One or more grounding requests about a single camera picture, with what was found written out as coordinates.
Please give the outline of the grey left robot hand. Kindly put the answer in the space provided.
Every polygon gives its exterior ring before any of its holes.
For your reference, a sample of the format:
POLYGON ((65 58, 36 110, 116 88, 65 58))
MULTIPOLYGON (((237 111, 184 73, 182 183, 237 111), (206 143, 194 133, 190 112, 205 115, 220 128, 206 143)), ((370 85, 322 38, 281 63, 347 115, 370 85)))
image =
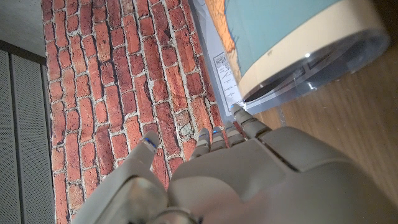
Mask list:
POLYGON ((271 129, 239 105, 202 129, 168 185, 150 171, 147 132, 97 186, 75 223, 396 223, 397 207, 348 156, 291 127, 271 129))

